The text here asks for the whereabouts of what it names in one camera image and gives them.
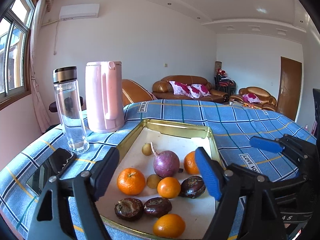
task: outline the kettle handle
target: kettle handle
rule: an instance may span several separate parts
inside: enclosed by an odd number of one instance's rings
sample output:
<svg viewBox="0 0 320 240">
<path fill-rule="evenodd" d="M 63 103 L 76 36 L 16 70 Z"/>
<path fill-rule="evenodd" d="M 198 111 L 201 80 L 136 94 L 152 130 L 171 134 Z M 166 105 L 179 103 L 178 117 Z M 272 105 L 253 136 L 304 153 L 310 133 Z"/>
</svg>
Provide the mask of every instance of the kettle handle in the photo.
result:
<svg viewBox="0 0 320 240">
<path fill-rule="evenodd" d="M 114 61 L 101 65 L 101 86 L 103 114 L 105 125 L 107 125 L 107 120 L 118 117 L 117 70 Z"/>
</svg>

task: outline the metal screw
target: metal screw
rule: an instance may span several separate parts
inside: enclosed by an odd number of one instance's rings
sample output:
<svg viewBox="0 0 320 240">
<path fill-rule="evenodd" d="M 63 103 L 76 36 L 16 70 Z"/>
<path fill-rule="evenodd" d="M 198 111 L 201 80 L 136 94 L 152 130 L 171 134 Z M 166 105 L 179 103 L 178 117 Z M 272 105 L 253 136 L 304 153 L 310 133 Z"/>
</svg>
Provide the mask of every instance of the metal screw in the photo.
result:
<svg viewBox="0 0 320 240">
<path fill-rule="evenodd" d="M 257 180 L 258 180 L 259 182 L 264 182 L 264 177 L 261 176 L 261 175 L 259 175 L 259 176 L 257 177 Z"/>
<path fill-rule="evenodd" d="M 231 177 L 233 175 L 233 171 L 231 170 L 225 170 L 224 171 L 224 175 L 227 176 L 227 177 Z"/>
<path fill-rule="evenodd" d="M 49 178 L 49 181 L 50 182 L 55 182 L 57 180 L 57 177 L 56 176 L 51 176 L 50 178 Z"/>
<path fill-rule="evenodd" d="M 88 177 L 89 175 L 90 175 L 90 171 L 82 171 L 82 172 L 80 173 L 80 176 L 83 177 L 83 178 L 86 178 L 86 177 Z"/>
</svg>

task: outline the phone screen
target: phone screen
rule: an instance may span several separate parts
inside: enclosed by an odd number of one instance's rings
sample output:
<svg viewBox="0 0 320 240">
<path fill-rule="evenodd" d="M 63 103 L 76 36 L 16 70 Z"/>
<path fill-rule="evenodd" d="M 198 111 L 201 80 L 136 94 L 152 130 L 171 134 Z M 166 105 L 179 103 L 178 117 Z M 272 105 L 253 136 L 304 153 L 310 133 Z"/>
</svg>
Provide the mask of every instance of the phone screen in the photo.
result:
<svg viewBox="0 0 320 240">
<path fill-rule="evenodd" d="M 65 149 L 56 149 L 27 180 L 27 186 L 40 196 L 48 179 L 51 176 L 61 176 L 75 156 L 75 153 Z"/>
</svg>

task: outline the mandarin orange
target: mandarin orange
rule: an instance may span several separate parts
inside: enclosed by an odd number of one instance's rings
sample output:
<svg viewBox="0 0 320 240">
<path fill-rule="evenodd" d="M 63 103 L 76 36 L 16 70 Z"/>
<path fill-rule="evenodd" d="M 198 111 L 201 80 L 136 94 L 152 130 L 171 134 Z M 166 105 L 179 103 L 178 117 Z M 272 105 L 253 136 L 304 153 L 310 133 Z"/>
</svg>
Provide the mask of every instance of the mandarin orange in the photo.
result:
<svg viewBox="0 0 320 240">
<path fill-rule="evenodd" d="M 146 179 L 141 171 L 126 168 L 120 172 L 117 185 L 119 190 L 127 195 L 138 195 L 146 186 Z"/>
<path fill-rule="evenodd" d="M 183 161 L 184 169 L 190 175 L 199 174 L 199 169 L 197 167 L 196 159 L 195 159 L 195 153 L 196 153 L 195 151 L 188 153 L 184 157 L 184 161 Z"/>
<path fill-rule="evenodd" d="M 176 214 L 166 214 L 153 225 L 153 233 L 161 237 L 177 238 L 182 235 L 185 229 L 185 222 Z"/>
<path fill-rule="evenodd" d="M 181 191 L 181 185 L 176 178 L 166 177 L 159 182 L 157 191 L 161 197 L 175 198 Z"/>
</svg>

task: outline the window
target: window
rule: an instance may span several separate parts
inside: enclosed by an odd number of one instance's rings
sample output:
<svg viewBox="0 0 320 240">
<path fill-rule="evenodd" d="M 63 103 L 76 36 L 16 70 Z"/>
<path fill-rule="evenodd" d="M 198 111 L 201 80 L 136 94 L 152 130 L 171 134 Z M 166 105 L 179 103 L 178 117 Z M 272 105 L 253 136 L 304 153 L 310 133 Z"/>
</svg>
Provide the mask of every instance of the window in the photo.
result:
<svg viewBox="0 0 320 240">
<path fill-rule="evenodd" d="M 26 91 L 24 56 L 35 7 L 15 0 L 0 22 L 0 103 Z"/>
</svg>

